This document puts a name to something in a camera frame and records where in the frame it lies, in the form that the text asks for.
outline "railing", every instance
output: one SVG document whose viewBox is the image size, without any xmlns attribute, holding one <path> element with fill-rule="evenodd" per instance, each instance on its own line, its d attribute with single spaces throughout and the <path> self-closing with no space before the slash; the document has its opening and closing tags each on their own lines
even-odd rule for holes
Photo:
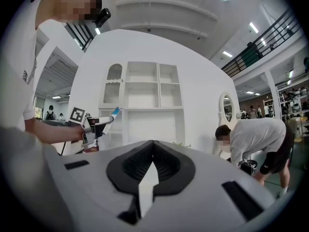
<svg viewBox="0 0 309 232">
<path fill-rule="evenodd" d="M 76 43 L 79 45 L 79 47 L 85 52 L 94 38 L 87 25 L 86 24 L 76 25 L 70 22 L 67 23 L 65 28 L 72 36 L 72 38 L 76 41 Z"/>
<path fill-rule="evenodd" d="M 222 70 L 230 77 L 248 68 L 287 41 L 301 28 L 291 10 L 285 11 L 260 37 L 226 64 Z"/>
</svg>

